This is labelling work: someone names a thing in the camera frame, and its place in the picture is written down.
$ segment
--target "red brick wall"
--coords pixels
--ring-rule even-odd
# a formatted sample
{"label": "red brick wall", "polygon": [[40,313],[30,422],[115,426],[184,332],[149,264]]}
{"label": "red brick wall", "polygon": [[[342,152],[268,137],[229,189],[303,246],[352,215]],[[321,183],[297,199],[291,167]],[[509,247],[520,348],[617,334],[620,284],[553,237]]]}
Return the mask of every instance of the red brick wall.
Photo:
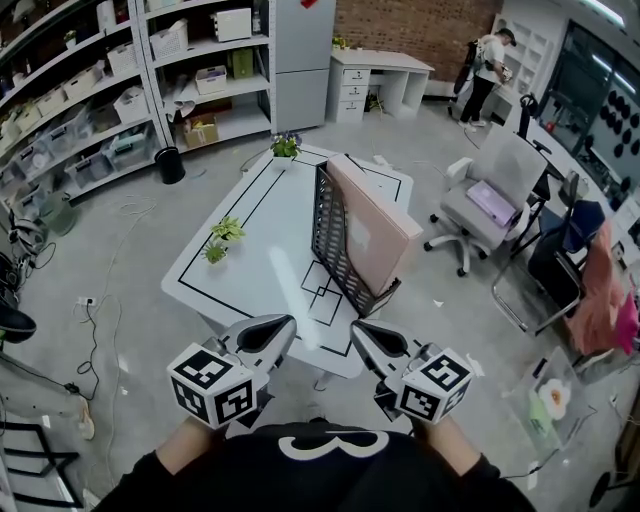
{"label": "red brick wall", "polygon": [[466,44],[488,33],[503,0],[338,0],[334,33],[355,47],[403,52],[455,80]]}

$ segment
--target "potted plant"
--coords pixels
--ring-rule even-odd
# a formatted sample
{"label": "potted plant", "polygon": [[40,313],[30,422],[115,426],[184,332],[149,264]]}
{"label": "potted plant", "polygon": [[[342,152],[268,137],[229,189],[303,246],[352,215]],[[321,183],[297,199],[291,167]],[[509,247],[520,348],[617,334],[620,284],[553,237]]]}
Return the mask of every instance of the potted plant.
{"label": "potted plant", "polygon": [[76,31],[75,30],[69,30],[69,32],[67,32],[64,35],[64,42],[67,45],[67,49],[71,49],[76,45]]}
{"label": "potted plant", "polygon": [[202,257],[212,265],[215,265],[227,257],[227,248],[222,245],[222,242],[210,240],[202,249]]}
{"label": "potted plant", "polygon": [[300,145],[302,139],[297,133],[279,133],[273,137],[273,144],[271,149],[273,150],[273,162],[272,167],[276,171],[286,171],[293,159],[298,156],[300,152]]}
{"label": "potted plant", "polygon": [[238,219],[232,219],[231,217],[224,217],[218,224],[211,228],[211,231],[215,235],[213,240],[220,240],[220,243],[224,245],[238,242],[246,235]]}

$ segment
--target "electrical outlet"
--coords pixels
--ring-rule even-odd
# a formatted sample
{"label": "electrical outlet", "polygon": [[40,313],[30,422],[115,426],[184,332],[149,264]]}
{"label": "electrical outlet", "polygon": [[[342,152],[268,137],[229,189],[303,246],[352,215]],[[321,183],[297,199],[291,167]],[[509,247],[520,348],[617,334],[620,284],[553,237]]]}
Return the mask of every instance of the electrical outlet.
{"label": "electrical outlet", "polygon": [[81,306],[95,306],[96,299],[93,297],[78,297],[76,304],[80,304]]}

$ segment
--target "white shoe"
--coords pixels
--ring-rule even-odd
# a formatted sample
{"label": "white shoe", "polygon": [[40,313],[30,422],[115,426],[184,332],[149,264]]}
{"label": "white shoe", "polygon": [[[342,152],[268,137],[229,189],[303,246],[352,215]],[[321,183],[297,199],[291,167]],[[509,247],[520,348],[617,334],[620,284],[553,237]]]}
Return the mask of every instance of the white shoe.
{"label": "white shoe", "polygon": [[462,121],[458,121],[458,126],[460,128],[462,128],[463,130],[468,130],[471,133],[475,133],[478,130],[476,130],[473,126],[471,126],[469,123],[463,123]]}

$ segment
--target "small green plant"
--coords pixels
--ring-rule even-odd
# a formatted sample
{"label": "small green plant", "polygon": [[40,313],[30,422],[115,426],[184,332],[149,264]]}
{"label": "small green plant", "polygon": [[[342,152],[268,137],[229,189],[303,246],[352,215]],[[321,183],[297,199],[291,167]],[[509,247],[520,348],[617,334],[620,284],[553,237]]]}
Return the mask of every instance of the small green plant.
{"label": "small green plant", "polygon": [[222,245],[222,242],[214,243],[210,240],[209,243],[202,249],[202,256],[209,263],[215,265],[219,261],[223,260],[227,256],[227,248]]}
{"label": "small green plant", "polygon": [[273,156],[280,158],[295,158],[298,156],[300,145],[302,144],[300,135],[289,132],[274,135],[272,141]]}
{"label": "small green plant", "polygon": [[223,240],[225,242],[240,240],[246,233],[240,227],[240,221],[237,218],[225,217],[218,224],[211,228],[215,235],[214,240]]}

